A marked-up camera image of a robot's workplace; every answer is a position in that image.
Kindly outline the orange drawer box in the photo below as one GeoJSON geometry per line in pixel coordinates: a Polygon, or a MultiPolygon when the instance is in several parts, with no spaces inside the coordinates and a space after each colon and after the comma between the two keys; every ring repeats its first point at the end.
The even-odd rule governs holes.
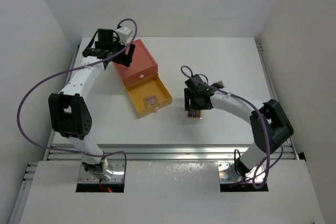
{"type": "Polygon", "coordinates": [[[129,67],[113,63],[124,86],[128,87],[158,73],[158,64],[141,39],[133,42],[135,50],[129,67]]]}

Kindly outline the yellow drawer box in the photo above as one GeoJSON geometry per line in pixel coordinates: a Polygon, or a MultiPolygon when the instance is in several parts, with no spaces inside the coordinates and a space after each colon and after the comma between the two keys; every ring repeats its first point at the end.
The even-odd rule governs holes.
{"type": "Polygon", "coordinates": [[[139,118],[143,118],[172,103],[172,96],[158,74],[126,87],[139,118]]]}

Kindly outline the round-pan brown eyeshadow palette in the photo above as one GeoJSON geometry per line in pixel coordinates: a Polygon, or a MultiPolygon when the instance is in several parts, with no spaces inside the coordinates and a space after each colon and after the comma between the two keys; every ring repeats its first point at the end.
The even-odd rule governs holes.
{"type": "Polygon", "coordinates": [[[159,103],[159,99],[157,95],[150,95],[143,99],[145,107],[149,108],[151,106],[154,106],[155,104],[159,103]]]}

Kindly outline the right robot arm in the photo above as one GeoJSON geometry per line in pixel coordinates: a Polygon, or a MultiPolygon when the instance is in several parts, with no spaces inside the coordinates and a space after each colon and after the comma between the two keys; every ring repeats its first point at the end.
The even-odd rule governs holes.
{"type": "Polygon", "coordinates": [[[239,181],[254,167],[269,161],[294,129],[280,103],[274,99],[255,106],[252,102],[224,90],[219,83],[207,85],[196,74],[185,81],[185,110],[222,110],[247,122],[252,130],[253,143],[227,169],[228,178],[239,181]]]}

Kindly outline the long brown eyeshadow palette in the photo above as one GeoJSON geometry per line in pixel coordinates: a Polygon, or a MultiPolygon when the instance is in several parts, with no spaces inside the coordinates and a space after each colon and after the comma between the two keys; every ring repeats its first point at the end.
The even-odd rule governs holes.
{"type": "Polygon", "coordinates": [[[217,81],[217,82],[214,82],[212,84],[213,87],[217,88],[217,89],[225,89],[225,85],[222,81],[217,81]]]}

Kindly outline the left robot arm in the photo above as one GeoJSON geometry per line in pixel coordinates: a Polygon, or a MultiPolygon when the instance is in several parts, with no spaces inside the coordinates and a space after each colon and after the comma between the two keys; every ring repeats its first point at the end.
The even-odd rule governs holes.
{"type": "Polygon", "coordinates": [[[127,46],[132,30],[118,26],[116,30],[98,29],[82,52],[81,69],[77,70],[68,84],[59,93],[48,98],[52,129],[67,138],[81,154],[82,166],[92,177],[107,182],[112,173],[103,150],[89,135],[92,117],[86,98],[95,80],[105,71],[114,53],[112,62],[129,67],[135,45],[127,46]]]}

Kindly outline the colourful eyeshadow palette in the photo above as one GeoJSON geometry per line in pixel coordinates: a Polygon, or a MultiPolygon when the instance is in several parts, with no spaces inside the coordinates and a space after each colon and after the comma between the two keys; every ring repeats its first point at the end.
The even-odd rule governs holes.
{"type": "Polygon", "coordinates": [[[189,118],[196,118],[196,119],[201,119],[202,118],[202,111],[201,110],[193,110],[190,109],[187,112],[187,116],[189,118]]]}

